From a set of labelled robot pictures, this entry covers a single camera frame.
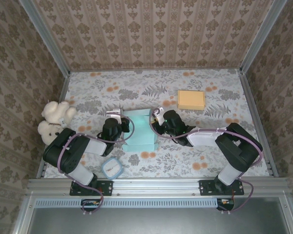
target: purple cable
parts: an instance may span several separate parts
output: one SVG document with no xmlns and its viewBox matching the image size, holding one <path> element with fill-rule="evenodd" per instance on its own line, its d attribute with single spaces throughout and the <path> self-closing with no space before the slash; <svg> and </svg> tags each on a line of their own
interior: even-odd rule
<svg viewBox="0 0 293 234">
<path fill-rule="evenodd" d="M 63 171 L 61 170 L 61 160 L 62 160 L 63 154 L 64 154 L 66 148 L 69 146 L 69 144 L 72 142 L 72 140 L 73 140 L 74 138 L 76 138 L 76 137 L 78 137 L 78 136 L 86 136 L 86 137 L 88 137 L 88 138 L 92 138 L 92 139 L 95 139 L 95 140 L 97 140 L 97 141 L 102 141 L 102 142 L 105 142 L 105 143 L 121 143 L 121 142 L 125 142 L 126 140 L 128 140 L 129 138 L 131 138 L 133 132 L 135 131 L 135 125 L 134 125 L 133 121 L 132 121 L 130 118 L 128 118 L 127 116 L 123 116 L 123 115 L 120 115 L 120 114 L 118 114 L 118 113 L 113 113 L 113 114 L 114 114 L 114 115 L 121 116 L 121 117 L 124 117 L 124 118 L 128 119 L 128 120 L 131 122 L 131 124 L 132 124 L 132 132 L 131 132 L 131 134 L 130 134 L 127 138 L 125 138 L 125 139 L 123 139 L 123 140 L 110 141 L 110 140 L 99 139 L 99 138 L 97 138 L 97 137 L 93 137 L 93 136 L 88 136 L 87 134 L 83 134 L 83 133 L 76 133 L 76 134 L 73 135 L 73 136 L 67 141 L 67 143 L 63 146 L 63 149 L 62 149 L 62 151 L 61 151 L 61 153 L 60 153 L 60 155 L 59 155 L 59 159 L 58 159 L 57 167 L 58 167 L 58 171 L 59 171 L 61 174 L 63 174 Z M 64 173 L 64 175 L 65 175 L 67 178 L 73 180 L 73 181 L 74 181 L 76 184 L 78 184 L 79 186 L 81 186 L 81 187 L 83 187 L 83 188 L 86 188 L 86 189 L 91 189 L 91 190 L 97 192 L 97 193 L 101 196 L 101 198 L 100 198 L 101 202 L 100 202 L 100 204 L 98 205 L 98 207 L 97 207 L 93 212 L 96 212 L 96 211 L 102 206 L 103 201 L 104 201 L 104 196 L 103 196 L 103 194 L 102 194 L 99 190 L 97 190 L 97 189 L 95 189 L 95 188 L 92 188 L 92 187 L 89 187 L 89 186 L 86 186 L 86 185 L 83 185 L 82 183 L 80 183 L 79 181 L 75 180 L 73 177 L 71 177 L 70 175 L 68 175 L 68 174 L 66 174 L 66 173 Z M 82 206 L 82 211 L 84 211 L 85 213 L 86 213 L 87 211 L 84 210 L 84 205 L 85 205 L 86 203 L 90 203 L 90 202 L 91 202 L 91 201 L 87 201 L 87 202 L 85 202 L 85 203 L 83 204 L 83 206 Z"/>
<path fill-rule="evenodd" d="M 257 165 L 258 163 L 260 163 L 260 161 L 263 159 L 263 153 L 261 152 L 260 148 L 253 142 L 251 141 L 250 139 L 246 138 L 245 136 L 242 136 L 240 134 L 237 134 L 237 133 L 233 133 L 233 132 L 230 132 L 230 131 L 227 131 L 227 130 L 223 130 L 223 129 L 198 129 L 198 130 L 195 130 L 195 131 L 191 131 L 191 132 L 188 132 L 188 133 L 185 133 L 185 134 L 182 134 L 182 135 L 179 135 L 179 136 L 162 136 L 161 134 L 157 133 L 155 131 L 155 129 L 153 128 L 152 126 L 152 123 L 151 123 L 151 117 L 152 115 L 154 114 L 155 111 L 160 111 L 158 108 L 154 109 L 154 111 L 152 112 L 152 114 L 150 115 L 149 117 L 149 124 L 150 124 L 150 127 L 152 129 L 152 131 L 158 135 L 159 137 L 162 137 L 162 138 L 165 138 L 165 139 L 177 139 L 177 138 L 181 138 L 181 137 L 185 137 L 189 134 L 192 134 L 192 133 L 199 133 L 199 132 L 220 132 L 220 133 L 227 133 L 227 134 L 230 134 L 232 136 L 235 136 L 235 137 L 238 137 L 242 140 L 245 140 L 246 142 L 248 142 L 249 144 L 251 144 L 257 151 L 258 151 L 258 154 L 259 154 L 259 159 L 254 162 L 250 167 L 253 167 L 255 165 Z M 249 199 L 251 198 L 253 192 L 254 192 L 254 187 L 251 183 L 245 181 L 245 180 L 242 180 L 240 177 L 243 175 L 244 173 L 241 173 L 238 177 L 238 180 L 240 180 L 242 183 L 246 183 L 246 184 L 249 184 L 251 186 L 251 192 L 248 196 L 248 198 L 243 202 L 243 204 L 241 206 L 239 206 L 238 208 L 236 209 L 233 209 L 231 211 L 225 211 L 227 213 L 229 212 L 235 212 L 235 211 L 238 211 L 240 210 L 248 201 Z"/>
</svg>

